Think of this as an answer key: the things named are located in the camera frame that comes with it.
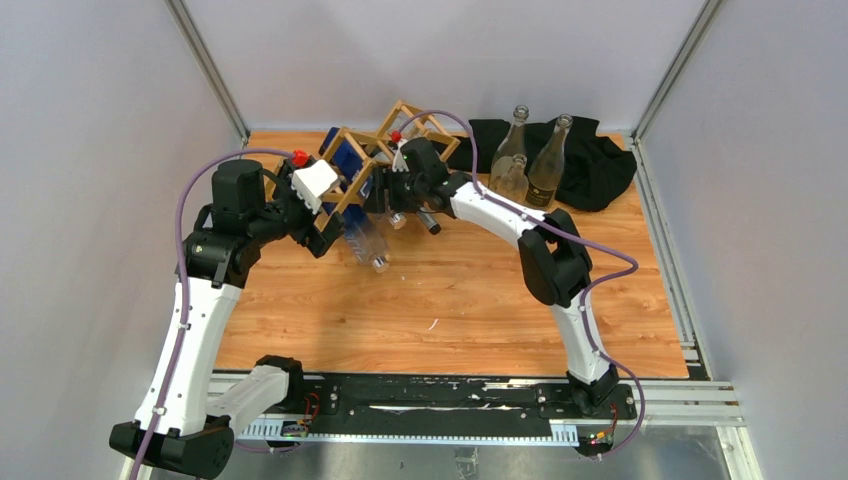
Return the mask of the clear bottle white label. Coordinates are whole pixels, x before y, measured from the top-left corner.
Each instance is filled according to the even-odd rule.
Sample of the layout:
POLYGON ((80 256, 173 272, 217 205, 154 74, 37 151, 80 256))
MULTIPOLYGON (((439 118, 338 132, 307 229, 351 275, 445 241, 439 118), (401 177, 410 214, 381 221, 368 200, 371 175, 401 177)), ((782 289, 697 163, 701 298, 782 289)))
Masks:
POLYGON ((552 136, 534 159, 528 171, 528 189, 525 205, 538 210, 547 210, 554 200, 565 168, 565 142, 573 117, 560 115, 555 122, 552 136))

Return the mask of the wooden lattice wine rack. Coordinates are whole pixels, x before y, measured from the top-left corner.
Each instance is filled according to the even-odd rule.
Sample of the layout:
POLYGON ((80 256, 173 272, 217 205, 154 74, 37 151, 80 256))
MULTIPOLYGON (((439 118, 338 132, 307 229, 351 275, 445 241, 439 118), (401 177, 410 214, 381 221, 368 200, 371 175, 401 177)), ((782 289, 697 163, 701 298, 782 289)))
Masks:
POLYGON ((358 216, 451 215, 468 179, 449 171, 459 141, 438 116, 399 101, 374 132, 339 127, 317 154, 283 155, 266 178, 266 216, 311 245, 351 231, 358 216))

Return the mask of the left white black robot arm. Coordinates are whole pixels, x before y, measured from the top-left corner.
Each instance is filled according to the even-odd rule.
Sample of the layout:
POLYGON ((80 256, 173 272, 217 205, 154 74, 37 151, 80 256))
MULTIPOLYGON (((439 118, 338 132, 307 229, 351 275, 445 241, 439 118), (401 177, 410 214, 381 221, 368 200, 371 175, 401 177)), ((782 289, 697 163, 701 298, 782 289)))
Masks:
POLYGON ((175 303, 156 372, 134 418, 109 437, 110 447, 132 460, 131 478, 145 466, 216 478, 237 436, 267 409, 312 420, 320 408, 302 364, 290 357, 263 356, 216 399, 209 386, 225 327, 263 247, 290 238, 321 257, 341 235, 339 214, 324 228, 315 224, 339 176, 303 153, 285 155, 276 171, 234 155, 207 172, 211 202, 191 233, 175 235, 175 303))

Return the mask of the blue bottle silver cap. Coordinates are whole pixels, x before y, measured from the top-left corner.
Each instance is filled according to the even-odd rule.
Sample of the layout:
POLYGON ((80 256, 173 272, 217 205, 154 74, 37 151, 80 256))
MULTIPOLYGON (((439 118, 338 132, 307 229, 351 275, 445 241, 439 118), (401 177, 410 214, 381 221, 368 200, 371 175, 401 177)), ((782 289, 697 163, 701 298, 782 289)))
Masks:
POLYGON ((344 239, 361 265, 372 267, 377 273, 389 268, 388 244, 375 223, 359 205, 349 205, 343 213, 344 239))

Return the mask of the dark bottle grey cap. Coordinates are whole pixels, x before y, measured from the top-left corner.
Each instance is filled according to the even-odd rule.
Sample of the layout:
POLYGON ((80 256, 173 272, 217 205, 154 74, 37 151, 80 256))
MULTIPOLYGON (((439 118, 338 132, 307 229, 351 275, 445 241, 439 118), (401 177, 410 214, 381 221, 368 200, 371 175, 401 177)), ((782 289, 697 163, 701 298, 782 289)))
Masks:
POLYGON ((430 235, 438 235, 441 232, 442 227, 433 212, 420 209, 416 212, 416 215, 430 235))

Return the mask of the aluminium frame rails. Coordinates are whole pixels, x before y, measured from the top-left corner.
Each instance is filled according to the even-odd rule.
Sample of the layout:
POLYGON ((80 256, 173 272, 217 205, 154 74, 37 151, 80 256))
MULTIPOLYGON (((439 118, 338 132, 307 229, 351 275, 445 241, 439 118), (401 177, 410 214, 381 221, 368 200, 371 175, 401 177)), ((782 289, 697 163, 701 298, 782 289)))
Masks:
MULTIPOLYGON (((247 376, 246 370, 212 371, 209 386, 209 398, 216 399, 229 388, 247 376)), ((563 377, 505 377, 509 380, 566 380, 563 377)), ((600 430, 592 431, 592 436, 579 443, 563 444, 554 441, 544 442, 505 442, 505 441, 455 441, 455 440, 403 440, 403 439, 362 439, 352 437, 324 438, 309 440, 304 433, 286 434, 283 437, 267 439, 259 435, 260 415, 238 438, 242 441, 269 442, 312 442, 312 443, 374 443, 374 444, 413 444, 413 445, 455 445, 455 446, 594 446, 600 442, 620 442, 633 437, 651 427, 740 427, 743 415, 732 386, 726 382, 693 380, 644 380, 634 383, 629 380, 620 382, 631 387, 640 404, 640 416, 636 420, 622 421, 609 434, 600 430)))

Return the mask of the blue BLU labelled bottle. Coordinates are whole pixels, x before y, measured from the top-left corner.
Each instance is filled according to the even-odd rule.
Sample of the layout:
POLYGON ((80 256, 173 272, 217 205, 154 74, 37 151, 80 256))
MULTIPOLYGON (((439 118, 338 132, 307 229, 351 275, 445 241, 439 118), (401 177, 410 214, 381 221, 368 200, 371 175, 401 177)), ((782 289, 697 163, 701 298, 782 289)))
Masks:
MULTIPOLYGON (((394 156, 392 140, 398 140, 400 134, 390 140, 379 139, 375 134, 353 131, 347 127, 333 127, 327 133, 319 148, 320 158, 330 163, 342 177, 341 198, 324 198, 324 207, 332 215, 343 212, 349 205, 359 205, 364 210, 364 200, 370 190, 371 171, 378 166, 390 167, 394 156)), ((404 213, 372 214, 385 217, 394 229, 406 224, 404 213)))

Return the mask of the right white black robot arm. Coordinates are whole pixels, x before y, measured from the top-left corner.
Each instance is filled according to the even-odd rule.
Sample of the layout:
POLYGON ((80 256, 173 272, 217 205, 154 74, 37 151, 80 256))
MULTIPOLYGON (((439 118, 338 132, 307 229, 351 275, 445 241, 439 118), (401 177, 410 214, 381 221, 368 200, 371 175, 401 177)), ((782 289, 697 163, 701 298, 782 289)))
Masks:
POLYGON ((524 283, 548 306, 567 353, 571 403, 596 417, 611 403, 619 374, 606 356, 591 304, 592 261, 570 215, 543 214, 451 172, 434 144, 424 138, 402 143, 392 153, 373 150, 376 166, 364 208, 368 212, 414 212, 428 208, 491 232, 518 251, 524 283))

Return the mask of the clear bottle gold black label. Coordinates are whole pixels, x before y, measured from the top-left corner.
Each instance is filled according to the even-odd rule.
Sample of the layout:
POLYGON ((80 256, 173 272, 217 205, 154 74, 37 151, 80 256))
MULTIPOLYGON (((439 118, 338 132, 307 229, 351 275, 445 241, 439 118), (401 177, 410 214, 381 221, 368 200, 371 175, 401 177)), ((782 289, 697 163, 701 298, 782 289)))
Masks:
POLYGON ((518 105, 513 111, 513 119, 509 126, 509 130, 495 151, 488 188, 492 191, 498 191, 497 183, 499 178, 505 174, 512 163, 512 159, 517 154, 525 154, 524 132, 525 124, 529 117, 529 108, 526 105, 518 105))

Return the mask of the black cloth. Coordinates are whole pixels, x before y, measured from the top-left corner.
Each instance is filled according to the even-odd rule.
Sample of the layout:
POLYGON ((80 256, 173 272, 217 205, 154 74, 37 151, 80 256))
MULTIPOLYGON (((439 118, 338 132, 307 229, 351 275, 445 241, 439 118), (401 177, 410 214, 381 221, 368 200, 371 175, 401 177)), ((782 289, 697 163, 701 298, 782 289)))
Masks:
MULTIPOLYGON (((555 198, 581 211, 601 211, 629 188, 637 162, 632 152, 619 148, 611 138, 596 135, 598 120, 580 116, 572 118, 573 124, 564 145, 564 172, 555 198)), ((528 169, 551 138, 555 122, 556 118, 545 123, 526 124, 524 143, 528 169)), ((477 171, 488 174, 510 122, 501 119, 472 119, 470 126, 480 154, 477 171)), ((470 172, 471 141, 467 137, 456 138, 460 144, 448 158, 448 165, 456 170, 470 172)))

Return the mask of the clear square bottle silver cap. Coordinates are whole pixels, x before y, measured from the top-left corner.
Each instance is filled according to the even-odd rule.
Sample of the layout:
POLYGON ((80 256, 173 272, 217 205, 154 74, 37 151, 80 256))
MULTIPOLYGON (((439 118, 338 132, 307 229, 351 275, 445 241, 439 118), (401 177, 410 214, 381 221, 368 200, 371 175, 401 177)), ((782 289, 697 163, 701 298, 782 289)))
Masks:
POLYGON ((504 160, 507 160, 507 168, 497 181, 492 182, 491 189, 514 203, 523 204, 529 185, 524 172, 527 158, 523 154, 516 154, 508 159, 504 157, 504 160))

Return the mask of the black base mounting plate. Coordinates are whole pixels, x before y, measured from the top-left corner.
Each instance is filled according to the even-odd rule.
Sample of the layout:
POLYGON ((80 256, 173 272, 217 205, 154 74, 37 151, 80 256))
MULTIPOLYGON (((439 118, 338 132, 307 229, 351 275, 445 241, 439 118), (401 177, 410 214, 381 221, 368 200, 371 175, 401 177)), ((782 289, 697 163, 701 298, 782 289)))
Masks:
POLYGON ((258 433, 570 444, 639 416, 637 396, 622 383, 596 393, 562 379, 324 373, 305 378, 300 398, 269 407, 258 433))

